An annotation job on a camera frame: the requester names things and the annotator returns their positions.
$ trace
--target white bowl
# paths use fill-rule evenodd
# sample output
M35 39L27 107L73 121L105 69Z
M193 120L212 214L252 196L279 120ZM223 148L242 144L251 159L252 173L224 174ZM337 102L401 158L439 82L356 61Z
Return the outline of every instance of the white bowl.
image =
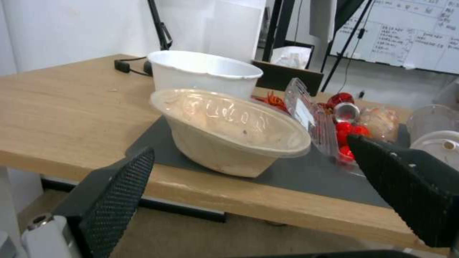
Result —
M291 117L229 95L193 89L154 92L177 148L225 174L257 177L279 157L307 153L308 132Z
M263 71L221 56L188 51L157 51L148 55L156 90L194 88L249 99Z

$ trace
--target gray mat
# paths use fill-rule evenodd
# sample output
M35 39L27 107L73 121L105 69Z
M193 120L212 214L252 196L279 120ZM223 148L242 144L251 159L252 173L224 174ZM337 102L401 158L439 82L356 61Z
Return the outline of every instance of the gray mat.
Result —
M409 145L409 135L406 131L406 126L403 124L399 128L399 140L397 144L401 146ZM278 159L271 167L254 179L234 177L214 172L188 159L175 147L169 125L164 117L159 118L147 129L129 147L126 155L132 155L146 146L152 146L155 149L155 162L159 164L352 202L389 207L368 183L366 178L351 174L349 170L337 166L333 158L326 157L314 146L311 147L310 152L305 156Z

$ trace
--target clear plastic cup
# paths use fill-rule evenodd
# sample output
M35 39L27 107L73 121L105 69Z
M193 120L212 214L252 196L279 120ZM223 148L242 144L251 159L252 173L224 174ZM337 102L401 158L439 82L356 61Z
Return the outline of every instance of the clear plastic cup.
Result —
M430 105L413 112L406 123L411 143L435 131L459 131L459 112L443 106Z

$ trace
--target bowl rim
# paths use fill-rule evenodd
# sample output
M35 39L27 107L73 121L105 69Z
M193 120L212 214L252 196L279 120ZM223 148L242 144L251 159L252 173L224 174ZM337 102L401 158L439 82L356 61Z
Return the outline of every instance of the bowl rim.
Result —
M263 113L268 113L272 117L276 117L277 119L282 119L286 123L289 123L292 127L295 128L295 130L300 132L300 134L303 136L305 140L303 144L299 144L298 148L286 150L286 149L269 148L269 147L263 147L263 146L243 144L228 136L217 134L212 131L205 131L193 125L192 123L189 123L186 120L182 120L173 115L170 115L168 112L164 110L163 107L161 107L161 105L159 105L158 103L155 103L154 99L158 98L160 94L164 94L165 92L168 92L168 91L169 92L179 91L179 92L186 92L186 93L198 93L198 94L205 94L205 95L216 95L217 97L220 97L220 98L227 98L227 99L231 99L232 101L246 104L248 106L251 106L252 108L261 110ZM309 132L298 121L294 120L293 118L291 118L290 116L286 114L282 114L279 111L271 109L270 107L265 107L263 105L259 105L254 102L246 101L246 100L239 99L239 98L234 98L228 94L223 94L223 93L218 93L218 92L213 92L213 91L206 91L206 90L197 90L197 89L163 89L163 90L155 91L150 95L150 105L156 108L157 110L159 110L161 114L164 115L166 118L172 118L173 120L176 120L180 123L184 123L192 127L193 129L198 130L206 135L212 136L213 138L216 138L217 140L221 142L224 141L225 144L231 144L235 148L243 149L248 152L254 152L257 154L272 156L272 157L297 157L297 156L301 156L303 153L306 153L306 151L311 146L311 136L309 135Z
M183 68L178 68L176 66L164 64L162 62L158 62L158 61L154 60L154 57L159 56L159 55L165 55L168 52L169 53L178 53L178 54L180 54L180 53L187 53L187 54L191 53L191 54L194 54L194 55L210 56L210 57L215 58L215 59L220 59L220 60L228 61L228 62L231 62L231 63L236 63L236 64L239 64L239 65L242 65L242 66L245 66L245 67L249 67L250 69L255 69L255 70L257 70L258 73L252 74L252 75L229 75L229 74L217 74L217 73L207 73L207 72L193 72L193 71L190 71L190 70L186 70L186 69L183 69ZM184 73L209 75L209 76L218 77L218 78L225 78L225 79L257 79L257 78L260 78L261 76L263 76L263 70L258 68L258 67L256 67L256 66L254 66L254 65L252 65L252 64L249 64L249 63L246 63L246 62L242 62L242 61L239 61L239 60L236 60L236 59L232 59L232 58L227 58L227 57L223 57L223 56L216 56L216 55L200 53L200 52L180 51L180 50L161 50L161 51L155 51L155 52L152 52L152 53L148 54L147 58L148 58L148 61L150 61L150 63L155 63L155 64L157 64L159 66L170 68L170 69L174 69L174 70L178 70L178 71L181 71L181 72L184 72Z

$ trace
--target whiteboard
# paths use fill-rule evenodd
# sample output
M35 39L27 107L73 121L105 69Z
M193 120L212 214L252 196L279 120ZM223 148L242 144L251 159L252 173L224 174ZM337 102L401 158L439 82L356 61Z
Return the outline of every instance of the whiteboard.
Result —
M336 33L330 54L341 52L363 7ZM368 12L360 23L363 27ZM350 57L358 30L344 53ZM353 59L407 69L459 73L459 0L374 0Z

